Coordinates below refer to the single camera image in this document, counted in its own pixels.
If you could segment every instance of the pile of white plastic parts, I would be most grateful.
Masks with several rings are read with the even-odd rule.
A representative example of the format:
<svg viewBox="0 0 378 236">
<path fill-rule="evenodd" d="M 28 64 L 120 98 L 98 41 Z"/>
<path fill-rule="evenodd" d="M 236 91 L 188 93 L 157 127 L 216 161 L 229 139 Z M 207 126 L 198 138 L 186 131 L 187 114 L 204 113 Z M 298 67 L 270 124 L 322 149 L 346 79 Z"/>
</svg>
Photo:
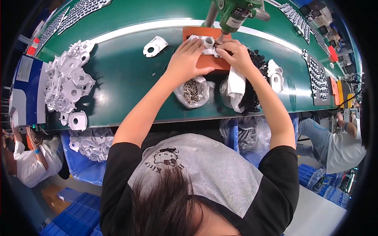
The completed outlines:
<svg viewBox="0 0 378 236">
<path fill-rule="evenodd" d="M 91 128 L 70 133 L 70 148 L 88 157 L 91 161 L 102 162 L 108 159 L 109 148 L 113 143 L 110 128 Z"/>
<path fill-rule="evenodd" d="M 49 112 L 60 112 L 60 122 L 72 130 L 84 131 L 87 127 L 87 116 L 84 111 L 73 112 L 75 103 L 89 95 L 96 83 L 85 73 L 82 66 L 90 57 L 94 44 L 90 40 L 80 40 L 71 45 L 60 57 L 49 62 L 46 70 L 48 82 L 45 89 L 45 103 Z"/>
</svg>

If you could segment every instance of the person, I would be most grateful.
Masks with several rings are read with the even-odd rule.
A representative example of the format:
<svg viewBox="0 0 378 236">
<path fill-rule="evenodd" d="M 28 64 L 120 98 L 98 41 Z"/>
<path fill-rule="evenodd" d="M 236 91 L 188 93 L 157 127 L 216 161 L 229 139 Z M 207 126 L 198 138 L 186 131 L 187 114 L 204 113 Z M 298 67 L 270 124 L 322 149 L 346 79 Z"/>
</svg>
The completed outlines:
<svg viewBox="0 0 378 236">
<path fill-rule="evenodd" d="M 3 147 L 8 148 L 11 151 L 14 151 L 14 135 L 12 133 L 7 132 L 5 129 L 2 129 L 2 141 Z"/>
<path fill-rule="evenodd" d="M 5 164 L 8 172 L 17 176 L 29 188 L 36 186 L 47 177 L 67 172 L 65 168 L 62 169 L 65 157 L 60 138 L 42 140 L 36 137 L 30 127 L 26 130 L 33 147 L 33 150 L 29 151 L 25 151 L 19 128 L 13 127 L 12 124 L 15 148 L 13 153 L 8 148 L 5 149 Z"/>
<path fill-rule="evenodd" d="M 299 180 L 289 114 L 244 45 L 224 40 L 216 47 L 254 87 L 271 129 L 270 151 L 257 169 L 224 144 L 198 134 L 141 149 L 172 91 L 214 70 L 196 68 L 204 45 L 186 40 L 114 136 L 102 183 L 103 235 L 280 235 L 290 224 Z"/>
<path fill-rule="evenodd" d="M 298 133 L 307 136 L 313 145 L 298 143 L 297 154 L 315 158 L 322 163 L 327 174 L 356 167 L 366 154 L 361 140 L 360 120 L 354 115 L 353 122 L 346 122 L 340 112 L 336 119 L 338 125 L 344 128 L 338 134 L 332 134 L 310 118 L 300 120 L 298 125 Z"/>
</svg>

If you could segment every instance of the green workbench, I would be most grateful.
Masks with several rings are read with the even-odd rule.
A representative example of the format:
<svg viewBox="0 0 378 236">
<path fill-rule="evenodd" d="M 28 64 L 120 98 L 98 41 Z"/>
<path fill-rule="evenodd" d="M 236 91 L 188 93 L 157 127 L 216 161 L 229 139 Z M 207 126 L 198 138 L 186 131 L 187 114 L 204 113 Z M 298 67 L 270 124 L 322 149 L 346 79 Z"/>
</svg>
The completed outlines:
<svg viewBox="0 0 378 236">
<path fill-rule="evenodd" d="M 67 6 L 72 7 L 76 2 L 77 0 L 73 0 Z M 45 62 L 52 61 L 55 55 L 61 55 L 63 51 L 68 50 L 70 44 L 78 40 L 94 39 L 131 25 L 168 19 L 204 20 L 209 7 L 210 1 L 203 0 L 178 2 L 147 0 L 143 4 L 113 0 L 110 5 L 84 17 L 61 35 L 54 34 L 42 48 L 38 58 Z M 306 49 L 334 75 L 342 75 L 337 65 L 334 69 L 329 67 L 328 57 L 313 35 L 308 45 L 277 7 L 266 2 L 265 10 L 271 16 L 270 21 L 247 19 L 243 26 L 271 34 L 300 49 Z M 153 58 L 146 58 L 142 53 L 143 47 L 157 35 L 172 46 Z M 288 112 L 335 108 L 333 100 L 330 106 L 313 105 L 310 76 L 301 54 L 278 43 L 246 33 L 233 33 L 232 38 L 252 49 L 258 49 L 259 54 L 265 56 L 265 60 L 274 59 L 283 68 L 284 90 L 279 92 L 278 96 Z M 76 111 L 83 110 L 87 114 L 87 127 L 119 125 L 164 73 L 164 67 L 173 54 L 173 48 L 177 48 L 181 43 L 182 27 L 170 27 L 135 32 L 97 44 L 91 52 L 89 62 L 83 66 L 85 72 L 96 80 L 96 84 L 89 96 L 82 97 L 76 103 Z M 220 82 L 220 78 L 214 75 L 209 76 L 208 79 Z M 214 100 L 195 109 L 185 108 L 172 93 L 161 107 L 155 122 L 239 116 L 239 113 L 222 105 L 217 88 Z M 69 128 L 60 124 L 59 117 L 59 113 L 50 113 L 46 127 L 53 130 Z"/>
</svg>

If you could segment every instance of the machine label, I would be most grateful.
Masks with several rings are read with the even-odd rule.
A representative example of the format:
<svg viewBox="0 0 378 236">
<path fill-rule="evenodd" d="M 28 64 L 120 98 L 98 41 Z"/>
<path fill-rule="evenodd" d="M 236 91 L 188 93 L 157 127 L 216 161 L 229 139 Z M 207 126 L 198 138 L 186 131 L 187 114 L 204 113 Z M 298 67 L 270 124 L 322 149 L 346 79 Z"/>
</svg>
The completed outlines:
<svg viewBox="0 0 378 236">
<path fill-rule="evenodd" d="M 19 68 L 17 70 L 16 80 L 29 82 L 31 66 L 33 65 L 33 58 L 22 57 Z"/>
<path fill-rule="evenodd" d="M 248 17 L 250 13 L 251 10 L 242 8 L 240 5 L 236 5 L 232 11 L 232 14 L 238 17 Z"/>
<path fill-rule="evenodd" d="M 243 22 L 245 21 L 245 19 L 246 18 L 244 18 L 244 20 L 236 20 L 236 19 L 230 17 L 228 19 L 228 21 L 226 22 L 226 25 L 228 25 L 228 26 L 230 26 L 232 28 L 239 28 L 243 24 Z"/>
</svg>

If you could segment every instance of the white cloth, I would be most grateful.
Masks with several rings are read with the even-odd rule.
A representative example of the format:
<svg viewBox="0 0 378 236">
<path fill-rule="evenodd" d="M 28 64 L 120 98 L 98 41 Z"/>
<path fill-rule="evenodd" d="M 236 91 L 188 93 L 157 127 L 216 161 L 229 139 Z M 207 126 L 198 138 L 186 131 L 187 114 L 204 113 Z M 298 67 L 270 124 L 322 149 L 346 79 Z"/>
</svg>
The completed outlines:
<svg viewBox="0 0 378 236">
<path fill-rule="evenodd" d="M 357 133 L 360 134 L 359 122 L 353 123 L 357 125 Z M 366 150 L 362 146 L 361 135 L 357 135 L 354 139 L 347 132 L 333 134 L 328 145 L 326 173 L 333 174 L 350 170 L 362 161 L 365 154 Z"/>
<path fill-rule="evenodd" d="M 47 170 L 37 160 L 33 150 L 25 151 L 25 145 L 22 142 L 15 142 L 13 157 L 17 162 L 17 178 L 29 188 L 36 186 L 47 177 L 57 174 L 62 169 L 62 162 L 56 154 L 56 149 L 52 151 L 47 144 L 41 144 L 39 148 L 47 161 Z"/>
</svg>

